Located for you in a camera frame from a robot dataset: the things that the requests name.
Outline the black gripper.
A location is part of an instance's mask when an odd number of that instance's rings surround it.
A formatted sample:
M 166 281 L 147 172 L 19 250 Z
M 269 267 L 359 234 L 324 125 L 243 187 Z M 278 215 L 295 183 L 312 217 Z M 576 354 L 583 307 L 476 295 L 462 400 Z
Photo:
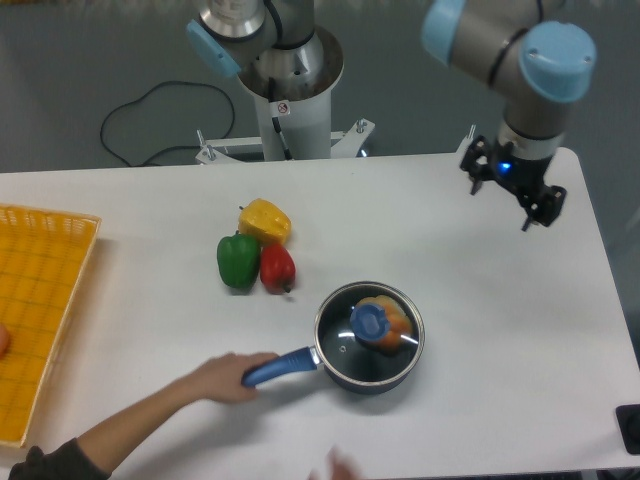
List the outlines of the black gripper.
M 494 181 L 515 196 L 526 218 L 521 227 L 550 227 L 561 214 L 567 190 L 545 183 L 545 174 L 556 148 L 546 141 L 517 143 L 497 140 L 491 144 L 480 135 L 467 147 L 460 169 L 471 181 L 471 195 L 476 195 L 486 181 Z

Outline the person's forearm grey sleeve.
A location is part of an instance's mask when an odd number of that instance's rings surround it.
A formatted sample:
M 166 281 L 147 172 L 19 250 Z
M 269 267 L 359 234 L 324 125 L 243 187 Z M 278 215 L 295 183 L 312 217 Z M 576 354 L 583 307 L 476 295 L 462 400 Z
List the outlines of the person's forearm grey sleeve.
M 15 464 L 11 479 L 108 479 L 154 431 L 203 394 L 183 377 L 119 411 L 55 451 L 34 446 Z

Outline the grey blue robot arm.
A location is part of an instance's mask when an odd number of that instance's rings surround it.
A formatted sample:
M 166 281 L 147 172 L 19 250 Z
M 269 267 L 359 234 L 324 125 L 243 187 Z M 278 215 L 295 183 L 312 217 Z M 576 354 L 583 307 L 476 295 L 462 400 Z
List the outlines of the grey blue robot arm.
M 581 28 L 549 19 L 556 1 L 436 1 L 423 48 L 502 95 L 493 140 L 470 135 L 460 167 L 474 189 L 493 181 L 514 195 L 526 224 L 551 225 L 566 191 L 544 176 L 573 105 L 587 93 L 597 51 Z M 373 132 L 361 119 L 331 128 L 331 94 L 344 70 L 337 39 L 310 1 L 207 1 L 186 28 L 213 71 L 252 96 L 266 160 L 349 158 Z

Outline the blurred second hand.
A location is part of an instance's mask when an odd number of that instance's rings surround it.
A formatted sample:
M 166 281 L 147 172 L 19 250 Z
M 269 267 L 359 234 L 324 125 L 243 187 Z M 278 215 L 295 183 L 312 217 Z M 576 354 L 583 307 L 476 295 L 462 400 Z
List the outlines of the blurred second hand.
M 342 452 L 337 446 L 333 446 L 326 455 L 326 467 L 320 471 L 312 469 L 308 480 L 364 480 L 362 469 L 347 454 Z

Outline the person's right hand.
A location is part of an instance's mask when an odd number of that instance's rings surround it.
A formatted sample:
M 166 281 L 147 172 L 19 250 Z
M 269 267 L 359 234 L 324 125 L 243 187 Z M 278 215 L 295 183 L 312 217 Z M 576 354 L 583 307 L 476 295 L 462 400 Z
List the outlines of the person's right hand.
M 243 376 L 257 367 L 278 358 L 273 352 L 254 354 L 227 353 L 212 358 L 186 376 L 191 400 L 211 400 L 223 404 L 238 404 L 258 396 L 255 387 L 242 385 Z

